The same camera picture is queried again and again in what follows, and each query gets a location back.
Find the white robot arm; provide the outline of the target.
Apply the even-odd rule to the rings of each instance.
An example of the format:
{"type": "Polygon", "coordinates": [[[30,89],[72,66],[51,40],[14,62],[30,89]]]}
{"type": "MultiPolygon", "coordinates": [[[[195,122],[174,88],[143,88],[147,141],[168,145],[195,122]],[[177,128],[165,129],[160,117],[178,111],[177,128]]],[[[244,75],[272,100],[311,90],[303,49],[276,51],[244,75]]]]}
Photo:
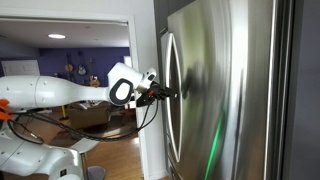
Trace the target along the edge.
{"type": "Polygon", "coordinates": [[[62,148],[24,140],[15,134],[12,124],[22,115],[34,117],[36,108],[84,100],[120,106],[128,103],[135,91],[141,94],[138,104],[145,106],[176,95],[174,90],[156,83],[155,77],[154,69],[139,73],[123,63],[110,70],[107,87],[82,86],[50,76],[1,77],[0,170],[20,176],[46,174],[48,180],[84,180],[86,174],[78,146],[62,148]]]}

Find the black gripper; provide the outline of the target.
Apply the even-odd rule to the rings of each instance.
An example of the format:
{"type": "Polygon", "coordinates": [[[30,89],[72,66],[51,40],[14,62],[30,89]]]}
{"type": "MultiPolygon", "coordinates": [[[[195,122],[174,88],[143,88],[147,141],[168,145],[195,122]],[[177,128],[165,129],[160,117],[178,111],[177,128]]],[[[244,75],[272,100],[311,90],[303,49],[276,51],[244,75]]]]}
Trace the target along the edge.
{"type": "Polygon", "coordinates": [[[155,100],[176,99],[177,97],[175,90],[168,87],[165,87],[164,90],[159,83],[152,82],[150,88],[136,100],[136,105],[143,107],[152,104],[155,100]]]}

